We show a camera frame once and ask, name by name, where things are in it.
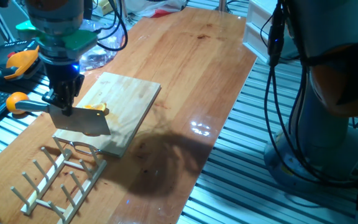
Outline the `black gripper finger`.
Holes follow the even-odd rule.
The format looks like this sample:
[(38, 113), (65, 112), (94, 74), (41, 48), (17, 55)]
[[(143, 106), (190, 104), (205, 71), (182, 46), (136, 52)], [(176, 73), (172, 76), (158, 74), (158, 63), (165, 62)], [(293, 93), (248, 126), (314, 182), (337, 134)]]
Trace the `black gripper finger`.
[(49, 90), (48, 92), (46, 92), (46, 93), (42, 96), (42, 100), (43, 100), (44, 102), (46, 102), (46, 103), (51, 104), (51, 105), (55, 105), (55, 104), (58, 102), (54, 90)]
[(59, 106), (62, 109), (62, 114), (65, 116), (72, 115), (72, 104), (75, 93), (69, 85), (60, 85), (56, 88), (57, 99)]

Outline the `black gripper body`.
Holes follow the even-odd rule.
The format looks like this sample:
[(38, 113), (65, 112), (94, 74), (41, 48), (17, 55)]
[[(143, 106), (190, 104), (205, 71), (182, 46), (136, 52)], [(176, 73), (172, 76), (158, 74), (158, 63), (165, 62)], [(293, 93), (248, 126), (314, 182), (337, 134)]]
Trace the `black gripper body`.
[(45, 64), (45, 74), (50, 81), (49, 88), (57, 99), (77, 97), (85, 78), (80, 74), (79, 61), (66, 65)]

